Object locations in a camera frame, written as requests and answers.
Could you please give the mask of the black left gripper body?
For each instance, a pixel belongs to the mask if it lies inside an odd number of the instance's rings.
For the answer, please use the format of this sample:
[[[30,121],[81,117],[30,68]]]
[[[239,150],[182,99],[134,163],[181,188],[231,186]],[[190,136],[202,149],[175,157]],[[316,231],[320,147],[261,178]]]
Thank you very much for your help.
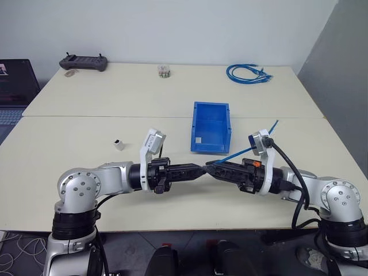
[[[147,167],[149,188],[156,194],[170,191],[171,182],[168,180],[169,158],[155,158]]]

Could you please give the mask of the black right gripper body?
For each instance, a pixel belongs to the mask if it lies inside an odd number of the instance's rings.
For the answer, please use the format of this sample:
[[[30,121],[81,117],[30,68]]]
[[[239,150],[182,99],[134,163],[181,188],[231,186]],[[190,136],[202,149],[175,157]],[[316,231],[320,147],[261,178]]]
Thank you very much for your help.
[[[242,181],[240,191],[255,194],[263,185],[265,179],[265,167],[261,161],[253,159],[242,159],[242,164],[245,168],[245,180]]]

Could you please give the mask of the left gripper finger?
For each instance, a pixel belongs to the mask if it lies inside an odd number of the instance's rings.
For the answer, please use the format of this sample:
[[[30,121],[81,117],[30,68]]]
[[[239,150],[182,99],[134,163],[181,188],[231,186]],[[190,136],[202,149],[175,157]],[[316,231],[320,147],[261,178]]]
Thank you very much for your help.
[[[171,172],[170,182],[192,181],[206,174],[206,171],[177,171]]]
[[[199,166],[193,163],[170,165],[169,170],[170,171],[184,171],[185,173],[187,172],[206,173],[206,170],[204,170],[202,166]]]

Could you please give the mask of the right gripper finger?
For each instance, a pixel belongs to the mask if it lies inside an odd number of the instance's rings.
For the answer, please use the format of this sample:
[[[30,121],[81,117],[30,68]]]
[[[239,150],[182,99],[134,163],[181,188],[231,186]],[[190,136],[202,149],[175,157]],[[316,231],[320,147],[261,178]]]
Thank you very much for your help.
[[[243,169],[244,167],[241,164],[232,162],[210,161],[204,165],[204,170],[208,173],[225,173],[226,171],[240,171]]]
[[[213,178],[221,181],[230,182],[237,185],[244,183],[242,173],[239,174],[236,171],[220,169],[220,170],[207,170],[207,173],[211,175]]]

